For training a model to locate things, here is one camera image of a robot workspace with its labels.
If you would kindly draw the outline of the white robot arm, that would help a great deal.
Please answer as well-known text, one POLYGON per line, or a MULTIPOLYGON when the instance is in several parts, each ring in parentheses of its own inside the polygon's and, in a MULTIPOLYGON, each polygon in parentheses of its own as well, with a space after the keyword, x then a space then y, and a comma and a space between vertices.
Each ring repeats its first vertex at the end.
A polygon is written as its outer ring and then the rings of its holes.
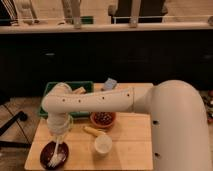
POLYGON ((44 96, 42 108, 49 118, 76 111, 149 114, 153 171, 213 171, 204 102, 184 81, 80 95, 59 83, 44 96))

